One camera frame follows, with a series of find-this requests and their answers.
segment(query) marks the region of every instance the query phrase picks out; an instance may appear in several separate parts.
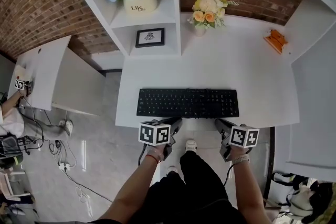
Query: forearm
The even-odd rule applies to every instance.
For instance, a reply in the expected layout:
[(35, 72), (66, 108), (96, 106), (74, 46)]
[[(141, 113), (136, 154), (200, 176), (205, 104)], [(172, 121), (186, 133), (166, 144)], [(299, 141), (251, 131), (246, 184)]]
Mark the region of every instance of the forearm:
[(16, 91), (6, 102), (4, 102), (1, 106), (3, 117), (13, 108), (15, 107), (17, 101), (20, 99), (21, 95), (18, 91)]
[(239, 211), (248, 208), (264, 208), (263, 196), (247, 161), (234, 166), (236, 196)]
[(100, 219), (113, 219), (127, 223), (132, 215), (142, 207), (157, 165), (155, 159), (150, 156), (145, 157), (122, 186), (111, 207)]

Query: orange rose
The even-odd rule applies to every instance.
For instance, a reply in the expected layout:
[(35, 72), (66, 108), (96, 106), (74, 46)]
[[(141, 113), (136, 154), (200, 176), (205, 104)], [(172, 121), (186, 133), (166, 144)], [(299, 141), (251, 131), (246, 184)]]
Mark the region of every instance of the orange rose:
[(205, 13), (205, 19), (209, 22), (209, 23), (213, 23), (215, 21), (215, 14), (213, 12), (206, 12)]
[(204, 14), (200, 10), (197, 10), (193, 14), (194, 18), (198, 22), (204, 22)]

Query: black keyboard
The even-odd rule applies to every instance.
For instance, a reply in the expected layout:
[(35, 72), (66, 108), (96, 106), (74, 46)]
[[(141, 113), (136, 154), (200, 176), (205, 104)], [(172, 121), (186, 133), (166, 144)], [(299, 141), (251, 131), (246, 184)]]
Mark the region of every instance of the black keyboard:
[(236, 90), (140, 89), (137, 116), (239, 117)]

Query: flower pot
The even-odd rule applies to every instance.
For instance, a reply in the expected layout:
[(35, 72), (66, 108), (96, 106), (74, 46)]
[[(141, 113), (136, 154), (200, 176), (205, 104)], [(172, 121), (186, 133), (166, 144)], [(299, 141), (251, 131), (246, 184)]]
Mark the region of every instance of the flower pot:
[(202, 37), (205, 34), (205, 25), (195, 25), (194, 33), (197, 37)]
[(129, 14), (142, 14), (152, 12), (158, 6), (157, 0), (123, 0), (126, 12)]

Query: floor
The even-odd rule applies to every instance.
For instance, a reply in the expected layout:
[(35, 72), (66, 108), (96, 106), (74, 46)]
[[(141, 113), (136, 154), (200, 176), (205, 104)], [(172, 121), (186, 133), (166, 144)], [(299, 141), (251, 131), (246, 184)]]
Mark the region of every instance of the floor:
[[(96, 192), (113, 200), (117, 192), (128, 179), (138, 164), (142, 144), (138, 142), (138, 129), (115, 126), (118, 91), (121, 73), (108, 73), (103, 96), (103, 113), (101, 116), (88, 116), (67, 113), (67, 118), (74, 124), (69, 146), (76, 158), (66, 146), (67, 154), (62, 153), (62, 161), (74, 168), (68, 171), (70, 177), (77, 182), (92, 188)], [(65, 117), (65, 111), (48, 112), (52, 124), (57, 124)], [(38, 119), (47, 122), (43, 111), (36, 111)], [(172, 154), (162, 163), (161, 176), (165, 168), (175, 165), (179, 168), (179, 157), (184, 153), (184, 144), (193, 138), (197, 144), (197, 153), (206, 160), (214, 171), (225, 181), (229, 163), (225, 163), (219, 154), (221, 136), (218, 132), (190, 132), (181, 129), (175, 136), (176, 144)], [(92, 221), (100, 217), (109, 207), (110, 202), (83, 189), (89, 196), (79, 198), (80, 190), (57, 166), (51, 155), (48, 142), (40, 150), (32, 150), (25, 155), (22, 169), (27, 172), (30, 190), (36, 199), (35, 208), (39, 221)], [(261, 131), (258, 145), (250, 153), (251, 166), (263, 191), (268, 166), (269, 129)], [(231, 173), (226, 190), (230, 201), (235, 206), (235, 183)], [(24, 209), (27, 219), (25, 223), (37, 220), (31, 209)]]

